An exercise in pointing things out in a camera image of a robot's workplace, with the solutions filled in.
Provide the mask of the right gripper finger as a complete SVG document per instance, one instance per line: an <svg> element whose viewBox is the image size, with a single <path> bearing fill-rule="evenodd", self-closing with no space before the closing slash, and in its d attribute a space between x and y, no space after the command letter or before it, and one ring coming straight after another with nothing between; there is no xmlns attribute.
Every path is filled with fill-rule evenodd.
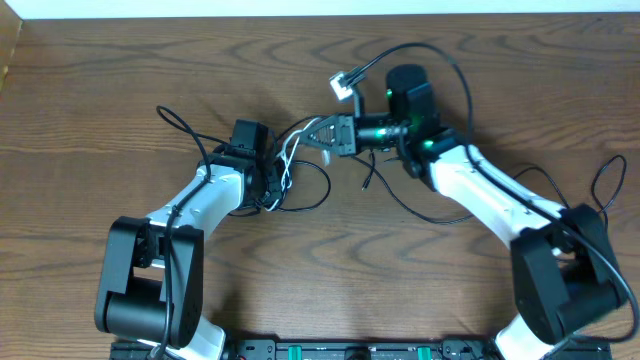
<svg viewBox="0 0 640 360"><path fill-rule="evenodd" d="M334 138L317 138L311 136L302 136L300 143L321 150L334 150L336 142Z"/></svg>
<svg viewBox="0 0 640 360"><path fill-rule="evenodd" d="M338 143L339 115L314 119L300 133L302 143Z"/></svg>

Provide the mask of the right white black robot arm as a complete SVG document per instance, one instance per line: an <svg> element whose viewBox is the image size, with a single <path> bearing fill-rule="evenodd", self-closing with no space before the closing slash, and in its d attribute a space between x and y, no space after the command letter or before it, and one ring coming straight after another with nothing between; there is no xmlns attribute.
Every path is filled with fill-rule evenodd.
<svg viewBox="0 0 640 360"><path fill-rule="evenodd" d="M438 118L338 114L300 134L301 143L341 157L394 148L407 173L459 203L508 248L517 316L495 337L504 359L542 359L603 337L582 329L639 303L622 276L600 213L528 190L488 162Z"/></svg>

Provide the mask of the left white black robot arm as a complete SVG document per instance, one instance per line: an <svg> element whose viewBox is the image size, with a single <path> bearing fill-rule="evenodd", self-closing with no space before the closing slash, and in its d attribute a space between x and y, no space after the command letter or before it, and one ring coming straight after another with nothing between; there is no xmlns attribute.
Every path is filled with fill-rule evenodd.
<svg viewBox="0 0 640 360"><path fill-rule="evenodd" d="M202 314L204 244L232 211L271 206L284 164L212 154L193 180L143 218L122 216L106 242L94 322L167 357L221 358L227 336Z"/></svg>

